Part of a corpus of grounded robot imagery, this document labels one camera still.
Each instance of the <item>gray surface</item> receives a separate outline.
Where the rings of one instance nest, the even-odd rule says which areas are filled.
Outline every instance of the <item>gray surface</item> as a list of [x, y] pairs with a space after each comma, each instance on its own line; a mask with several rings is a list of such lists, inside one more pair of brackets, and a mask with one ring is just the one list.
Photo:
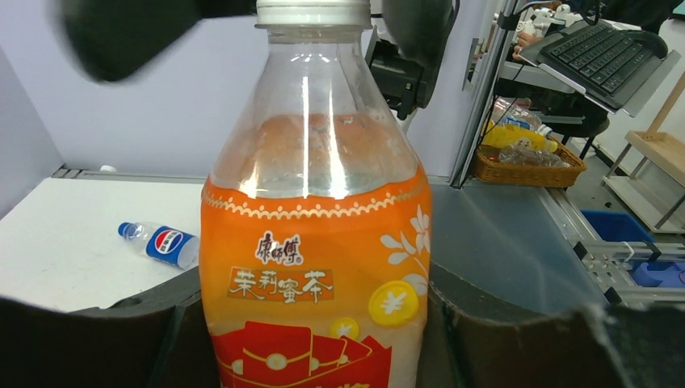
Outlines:
[[432, 259], [506, 302], [546, 314], [605, 303], [537, 188], [433, 185]]
[[[682, 58], [680, 53], [671, 50], [671, 52], [668, 54], [668, 57], [662, 61], [659, 67], [652, 73], [651, 76], [649, 76], [649, 78], [647, 78], [645, 83], [640, 86], [640, 89], [638, 89], [635, 94], [632, 95], [632, 97], [621, 110], [628, 113], [628, 115], [631, 117], [636, 117], [640, 111], [642, 111], [642, 108], [645, 107], [645, 104], [647, 104], [649, 99], [654, 96], [654, 92], [657, 91], [659, 86], [661, 86], [664, 78], [666, 78], [675, 65], [678, 64], [680, 58]], [[645, 67], [646, 66], [643, 66], [642, 69], [639, 69], [636, 72], [636, 75], [633, 76], [632, 80], [634, 80], [634, 82], [639, 82], [637, 81], [639, 80], [639, 74], [641, 71], [646, 71]]]
[[0, 48], [0, 218], [62, 163], [38, 112]]
[[511, 80], [516, 78], [516, 82], [539, 86], [553, 91], [560, 91], [561, 93], [575, 93], [575, 90], [571, 86], [566, 85], [548, 73], [520, 62], [504, 62], [499, 77]]
[[496, 323], [521, 323], [543, 316], [494, 297], [435, 262], [431, 265], [431, 283], [436, 296], [459, 315]]
[[[578, 153], [576, 147], [570, 145], [569, 148], [576, 154]], [[587, 170], [580, 174], [576, 184], [566, 192], [571, 202], [583, 210], [627, 212], [618, 197], [601, 185], [602, 178], [609, 171], [609, 167], [596, 156], [586, 157], [585, 164]]]

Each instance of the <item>wicker basket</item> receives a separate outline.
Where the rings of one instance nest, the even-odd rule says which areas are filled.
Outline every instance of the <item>wicker basket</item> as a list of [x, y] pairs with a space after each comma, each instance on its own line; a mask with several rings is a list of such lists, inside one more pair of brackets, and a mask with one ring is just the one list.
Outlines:
[[571, 167], [537, 167], [504, 164], [489, 160], [482, 150], [476, 151], [473, 174], [483, 182], [542, 186], [545, 188], [569, 188], [587, 166], [569, 149], [559, 143], [555, 154]]

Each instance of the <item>white flower graphic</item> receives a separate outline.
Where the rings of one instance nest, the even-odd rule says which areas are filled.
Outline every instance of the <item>white flower graphic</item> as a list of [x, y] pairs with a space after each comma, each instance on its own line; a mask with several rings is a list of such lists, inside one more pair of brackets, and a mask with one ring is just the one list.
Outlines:
[[400, 231], [399, 241], [393, 236], [386, 234], [380, 237], [380, 243], [393, 250], [388, 257], [388, 263], [399, 265], [411, 258], [418, 267], [421, 268], [423, 275], [410, 273], [405, 276], [403, 280], [414, 287], [418, 296], [423, 296], [428, 293], [428, 271], [421, 263], [419, 255], [423, 251], [423, 248], [426, 248], [426, 252], [429, 254], [431, 253], [431, 235], [428, 231], [431, 225], [431, 219], [427, 214], [424, 214], [421, 211], [421, 206], [419, 205], [416, 209], [416, 217], [411, 218], [410, 222], [414, 229], [416, 229], [416, 247], [411, 245], [402, 231]]
[[428, 253], [431, 253], [431, 234], [428, 232], [428, 228], [431, 227], [431, 219], [427, 214], [423, 214], [421, 211], [421, 205], [417, 207], [416, 218], [411, 219], [411, 225], [416, 230], [416, 249], [418, 253], [426, 248]]

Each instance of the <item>white bottle cap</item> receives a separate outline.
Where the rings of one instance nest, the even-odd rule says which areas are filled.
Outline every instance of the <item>white bottle cap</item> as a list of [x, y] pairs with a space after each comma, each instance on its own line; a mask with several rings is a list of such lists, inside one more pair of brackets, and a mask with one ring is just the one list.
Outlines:
[[547, 125], [542, 124], [537, 131], [540, 135], [549, 138], [549, 136], [552, 135], [552, 132], [554, 132], [553, 129], [549, 128]]
[[257, 0], [257, 25], [371, 27], [369, 0]]

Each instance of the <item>black keyboard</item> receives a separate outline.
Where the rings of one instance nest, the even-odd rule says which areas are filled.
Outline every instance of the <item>black keyboard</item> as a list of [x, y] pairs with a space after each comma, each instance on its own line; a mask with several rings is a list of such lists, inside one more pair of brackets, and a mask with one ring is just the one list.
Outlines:
[[[607, 23], [598, 23], [544, 47], [540, 62], [583, 86], [590, 97], [618, 110], [658, 67], [660, 60], [632, 37]], [[636, 74], [643, 67], [644, 71]]]

